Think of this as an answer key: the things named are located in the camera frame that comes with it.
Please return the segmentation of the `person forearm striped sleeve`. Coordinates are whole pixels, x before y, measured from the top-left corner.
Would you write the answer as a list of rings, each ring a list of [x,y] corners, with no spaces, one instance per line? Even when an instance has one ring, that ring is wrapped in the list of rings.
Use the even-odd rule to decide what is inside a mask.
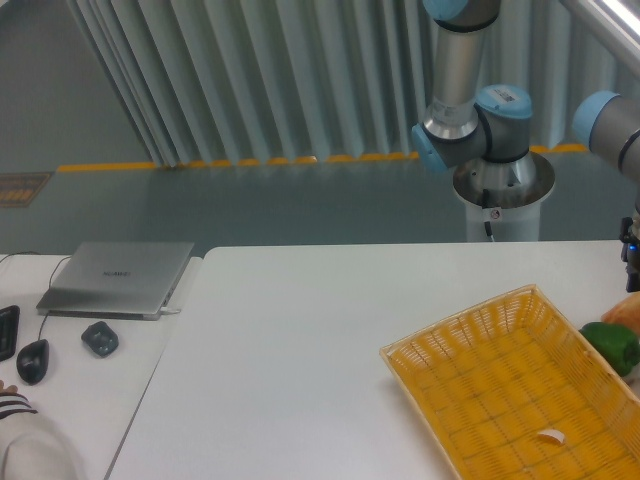
[[[19,392],[1,394],[1,478],[78,479],[61,436]]]

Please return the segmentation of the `person hand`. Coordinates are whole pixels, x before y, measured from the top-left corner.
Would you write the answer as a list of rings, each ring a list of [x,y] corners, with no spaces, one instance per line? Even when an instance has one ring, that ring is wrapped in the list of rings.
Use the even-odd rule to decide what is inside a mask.
[[[18,388],[15,385],[6,384],[3,380],[0,381],[0,393],[15,394],[18,392]]]

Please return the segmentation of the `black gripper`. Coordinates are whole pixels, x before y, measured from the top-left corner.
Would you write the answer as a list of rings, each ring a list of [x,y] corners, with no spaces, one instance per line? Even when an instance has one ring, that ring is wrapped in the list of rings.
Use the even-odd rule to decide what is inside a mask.
[[[639,291],[639,217],[624,217],[619,239],[622,242],[621,260],[626,264],[628,292]]]

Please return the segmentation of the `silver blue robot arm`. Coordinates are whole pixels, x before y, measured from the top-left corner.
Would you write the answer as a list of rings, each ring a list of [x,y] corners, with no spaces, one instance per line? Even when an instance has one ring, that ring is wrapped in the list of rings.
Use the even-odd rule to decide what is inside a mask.
[[[639,78],[639,1],[561,1]],[[454,168],[453,189],[466,209],[469,242],[539,239],[542,202],[555,184],[547,159],[530,150],[532,102],[508,84],[476,93],[485,33],[501,1],[423,1],[439,33],[432,101],[412,128],[421,162]],[[578,106],[579,143],[638,186],[635,211],[621,221],[628,292],[639,291],[639,101],[611,91]]]

